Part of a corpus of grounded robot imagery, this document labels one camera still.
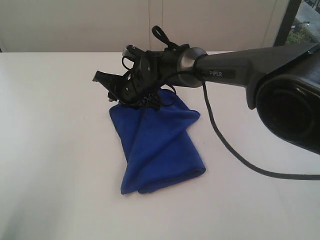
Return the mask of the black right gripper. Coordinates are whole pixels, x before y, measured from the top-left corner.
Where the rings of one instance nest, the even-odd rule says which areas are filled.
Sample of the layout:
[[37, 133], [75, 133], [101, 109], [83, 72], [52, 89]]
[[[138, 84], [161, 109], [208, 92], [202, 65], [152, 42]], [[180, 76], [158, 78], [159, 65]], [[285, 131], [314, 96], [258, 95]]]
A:
[[164, 85], [160, 73], [163, 51], [144, 51], [141, 57], [121, 59], [125, 74], [117, 75], [97, 71], [93, 82], [108, 90], [108, 101], [119, 102], [127, 107], [162, 107], [158, 91]]

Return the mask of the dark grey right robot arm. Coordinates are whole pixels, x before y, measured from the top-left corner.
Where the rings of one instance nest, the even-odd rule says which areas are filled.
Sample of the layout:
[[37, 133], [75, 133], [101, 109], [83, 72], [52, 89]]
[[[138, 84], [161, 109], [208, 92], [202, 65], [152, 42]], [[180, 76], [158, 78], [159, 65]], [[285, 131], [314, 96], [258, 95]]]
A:
[[97, 71], [94, 82], [128, 107], [159, 108], [153, 96], [163, 85], [198, 88], [207, 82], [243, 87], [249, 109], [293, 145], [320, 151], [320, 46], [298, 43], [219, 54], [187, 44], [164, 51], [128, 45], [125, 74]]

